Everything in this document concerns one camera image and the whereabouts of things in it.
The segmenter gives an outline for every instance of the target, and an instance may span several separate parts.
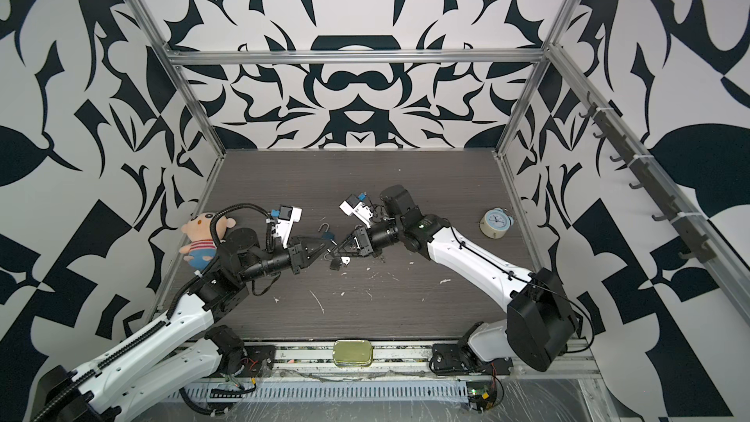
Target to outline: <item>blue padlock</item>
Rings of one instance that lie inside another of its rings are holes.
[[[327,222],[321,223],[320,227],[318,228],[318,231],[321,231],[323,227],[325,227],[325,231],[320,236],[322,236],[324,240],[334,241],[336,237],[333,235],[332,231],[329,231],[329,229],[331,228],[331,225],[329,225]]]

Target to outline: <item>red and white striped shirt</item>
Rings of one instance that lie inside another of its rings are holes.
[[[190,245],[190,250],[193,251],[194,249],[216,249],[216,245],[214,245],[213,240],[197,240]]]

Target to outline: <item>light blue alarm clock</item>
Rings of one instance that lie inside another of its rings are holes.
[[[479,229],[489,238],[501,238],[513,225],[513,217],[505,209],[495,207],[487,211],[479,222]]]

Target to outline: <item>stuffed animal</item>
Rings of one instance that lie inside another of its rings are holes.
[[[212,212],[201,213],[184,224],[181,229],[182,233],[190,238],[191,243],[180,248],[180,252],[187,255],[184,260],[198,270],[203,270],[216,256],[216,245],[211,239],[211,229],[209,228],[214,215],[216,214]],[[227,229],[231,229],[236,224],[237,221],[234,219],[221,217],[216,222],[216,233],[219,235],[219,239],[224,238]]]

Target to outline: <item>dark wooden tabletop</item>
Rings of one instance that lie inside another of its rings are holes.
[[[233,151],[221,168],[207,211],[238,202],[267,209],[302,208],[292,235],[317,235],[323,222],[338,240],[359,223],[338,206],[367,192],[374,202],[386,187],[403,184],[423,213],[450,220],[462,234],[513,264],[532,268],[517,227],[499,240],[483,236],[479,220],[493,207],[511,209],[489,150],[444,151]],[[254,211],[230,215],[263,240],[265,223]],[[193,276],[182,262],[168,300]],[[258,281],[258,290],[268,281]],[[381,258],[355,258],[340,271],[323,259],[299,275],[284,272],[262,297],[249,296],[222,321],[240,337],[265,340],[457,337],[477,321],[505,314],[452,270],[402,245]]]

